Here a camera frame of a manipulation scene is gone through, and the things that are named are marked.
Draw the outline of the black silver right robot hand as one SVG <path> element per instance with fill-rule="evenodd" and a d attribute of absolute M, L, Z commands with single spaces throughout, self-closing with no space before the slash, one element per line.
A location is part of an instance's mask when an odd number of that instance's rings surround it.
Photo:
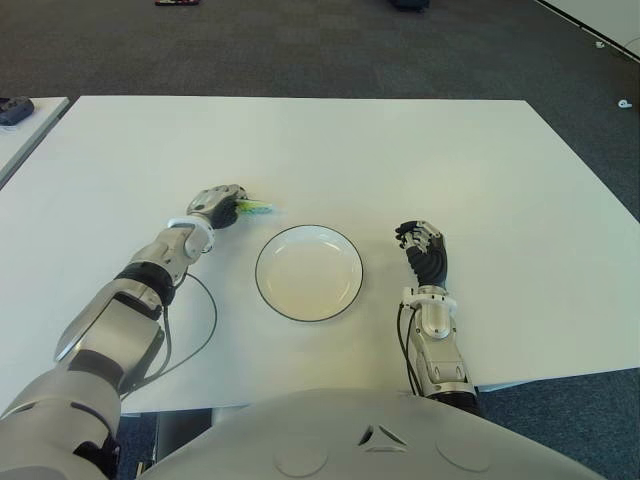
<path fill-rule="evenodd" d="M 424 220 L 404 222 L 395 229 L 395 238 L 405 251 L 419 286 L 446 286 L 448 258 L 445 238 L 436 227 Z"/>

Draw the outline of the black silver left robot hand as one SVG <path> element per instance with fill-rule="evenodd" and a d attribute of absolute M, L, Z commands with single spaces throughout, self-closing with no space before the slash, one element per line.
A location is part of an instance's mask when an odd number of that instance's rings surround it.
<path fill-rule="evenodd" d="M 219 185 L 199 192 L 186 209 L 187 215 L 204 219 L 214 230 L 233 225 L 238 219 L 238 202 L 247 199 L 237 184 Z"/>

